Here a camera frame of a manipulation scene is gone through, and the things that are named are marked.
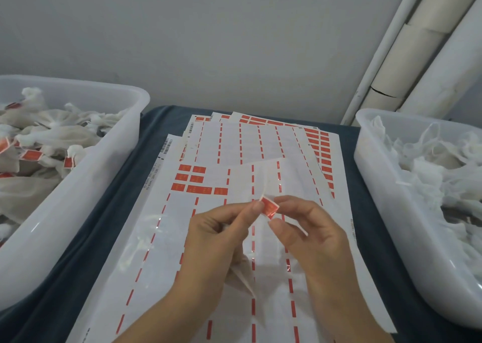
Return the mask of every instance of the stack of paper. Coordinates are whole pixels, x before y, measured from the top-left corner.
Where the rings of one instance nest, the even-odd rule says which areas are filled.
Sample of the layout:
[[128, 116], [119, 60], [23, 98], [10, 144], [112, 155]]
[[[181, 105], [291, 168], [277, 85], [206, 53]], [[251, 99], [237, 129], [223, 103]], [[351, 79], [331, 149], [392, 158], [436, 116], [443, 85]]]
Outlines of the stack of paper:
[[[356, 245], [338, 135], [213, 113], [193, 115], [182, 138], [169, 135], [68, 341], [115, 339], [172, 286], [192, 215], [263, 194], [310, 199], [333, 216], [348, 234], [372, 314], [395, 332]], [[267, 221], [259, 217], [243, 244], [255, 296], [226, 285], [193, 341], [332, 341], [313, 316], [301, 267]]]

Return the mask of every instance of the table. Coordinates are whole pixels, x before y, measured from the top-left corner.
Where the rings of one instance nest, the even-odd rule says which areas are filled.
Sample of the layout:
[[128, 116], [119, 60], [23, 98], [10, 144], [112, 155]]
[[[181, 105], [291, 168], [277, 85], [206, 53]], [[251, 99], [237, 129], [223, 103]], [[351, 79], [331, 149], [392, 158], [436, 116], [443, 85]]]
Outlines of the table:
[[[1, 341], [54, 343], [67, 339], [167, 134], [182, 136], [191, 115], [212, 112], [163, 106], [142, 116], [138, 145], [47, 279], [27, 298], [0, 312]], [[415, 290], [353, 160], [359, 128], [272, 119], [340, 135], [358, 248], [399, 332], [395, 341], [481, 342], [481, 331], [445, 320]]]

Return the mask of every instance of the hand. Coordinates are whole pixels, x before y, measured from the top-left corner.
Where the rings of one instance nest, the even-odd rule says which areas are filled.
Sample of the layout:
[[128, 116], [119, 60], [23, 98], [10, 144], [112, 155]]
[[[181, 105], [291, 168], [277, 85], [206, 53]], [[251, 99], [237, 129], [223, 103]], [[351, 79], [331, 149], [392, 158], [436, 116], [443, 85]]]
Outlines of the hand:
[[[178, 279], [116, 343], [189, 342], [219, 304], [229, 266], [242, 257], [242, 242], [263, 208], [256, 201], [193, 216]], [[223, 224], [231, 226], [223, 231]]]
[[[263, 208], [260, 201], [228, 204], [193, 216], [174, 286], [203, 296], [205, 307], [213, 311], [221, 298], [229, 266], [241, 260], [243, 240]], [[222, 231], [223, 224], [230, 227]]]
[[320, 323], [337, 342], [392, 342], [370, 313], [358, 286], [355, 264], [345, 231], [315, 202], [294, 196], [276, 197], [281, 219], [269, 226], [298, 260], [306, 274], [308, 293]]

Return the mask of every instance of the white wall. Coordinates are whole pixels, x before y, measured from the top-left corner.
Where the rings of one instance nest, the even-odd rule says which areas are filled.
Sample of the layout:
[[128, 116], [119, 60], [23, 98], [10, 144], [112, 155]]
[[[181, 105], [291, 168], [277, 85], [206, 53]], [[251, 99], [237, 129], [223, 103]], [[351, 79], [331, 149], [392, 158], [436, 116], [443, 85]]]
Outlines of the white wall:
[[451, 109], [445, 120], [482, 128], [482, 77]]
[[0, 0], [0, 74], [339, 123], [401, 0]]

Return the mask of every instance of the plastic bin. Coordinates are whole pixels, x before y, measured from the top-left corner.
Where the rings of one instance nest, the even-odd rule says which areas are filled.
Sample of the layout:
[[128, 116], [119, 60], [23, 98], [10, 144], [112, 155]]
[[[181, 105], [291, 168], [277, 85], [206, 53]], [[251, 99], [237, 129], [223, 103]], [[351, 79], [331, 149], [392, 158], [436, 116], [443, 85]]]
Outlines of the plastic bin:
[[0, 310], [26, 297], [51, 271], [136, 146], [150, 98], [141, 88], [118, 84], [0, 76], [0, 102], [21, 99], [24, 87], [42, 89], [50, 108], [71, 102], [85, 111], [130, 110], [0, 248]]
[[437, 215], [407, 182], [398, 163], [374, 134], [370, 121], [380, 116], [392, 140], [416, 143], [431, 124], [452, 143], [467, 131], [482, 137], [482, 129], [450, 121], [374, 109], [358, 111], [361, 126], [355, 162], [380, 212], [407, 271], [425, 301], [447, 319], [482, 328], [482, 286], [465, 265]]

